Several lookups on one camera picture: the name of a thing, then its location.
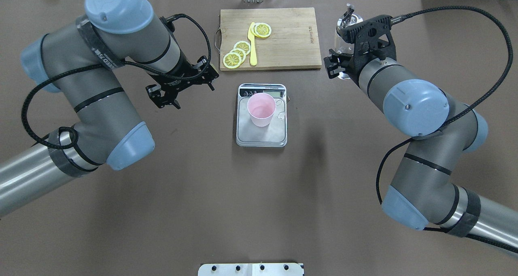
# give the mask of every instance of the digital scale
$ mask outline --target digital scale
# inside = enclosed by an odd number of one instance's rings
[[[256,93],[270,94],[276,101],[272,122],[265,127],[252,123],[246,108]],[[286,87],[282,84],[241,84],[237,91],[236,143],[240,146],[283,147],[287,143]]]

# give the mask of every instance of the yellow knife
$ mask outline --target yellow knife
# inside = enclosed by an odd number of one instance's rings
[[[252,33],[252,28],[254,25],[255,22],[252,22],[248,28],[248,39],[250,40],[250,66],[255,66],[257,64],[257,55],[255,53],[255,36]]]

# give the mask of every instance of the lemon slice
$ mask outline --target lemon slice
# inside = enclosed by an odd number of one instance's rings
[[[253,33],[260,38],[266,38],[272,34],[272,28],[266,23],[256,23],[254,25]]]
[[[241,63],[244,62],[244,59],[246,58],[246,51],[244,51],[243,49],[232,49],[230,52],[239,54],[239,56],[241,57]]]
[[[238,53],[227,53],[223,57],[223,65],[229,69],[235,69],[241,65],[243,59]]]
[[[234,44],[234,48],[235,49],[242,49],[244,50],[244,54],[247,55],[248,53],[250,53],[250,43],[248,43],[247,41],[244,41],[244,40],[241,40],[241,41],[238,41]]]

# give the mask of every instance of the blue joint cap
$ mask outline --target blue joint cap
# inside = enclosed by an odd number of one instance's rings
[[[471,145],[463,150],[463,153],[470,153],[478,149],[481,145],[484,144],[487,133],[489,132],[489,127],[487,127],[487,122],[480,114],[478,114],[475,109],[472,110],[475,114],[475,118],[477,119],[477,136],[475,136],[475,139],[471,143]]]
[[[106,163],[115,171],[119,171],[144,158],[154,149],[155,142],[146,123],[142,121],[115,146]]]
[[[37,85],[49,79],[43,66],[43,59],[41,58],[41,44],[43,43],[44,38],[45,36],[42,36],[40,39],[32,42],[22,51],[20,56],[20,62],[24,72],[29,78],[33,79]],[[54,84],[48,84],[43,88],[43,90],[51,93],[58,93],[61,91],[59,88],[54,86]]]
[[[395,221],[414,230],[423,230],[428,220],[398,190],[389,186],[381,209]]]
[[[422,79],[399,82],[383,100],[383,113],[388,122],[407,136],[426,136],[435,132],[449,111],[446,95]]]
[[[85,12],[94,26],[114,34],[137,32],[154,16],[148,0],[85,0]]]

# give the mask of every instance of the wooden cutting board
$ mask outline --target wooden cutting board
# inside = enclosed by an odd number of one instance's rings
[[[224,9],[221,10],[220,70],[286,70],[320,69],[322,57],[318,45],[318,30],[314,8]],[[250,23],[268,23],[272,34],[255,38],[257,65],[250,66],[248,55],[241,66],[228,69],[223,56],[234,44],[246,40]]]

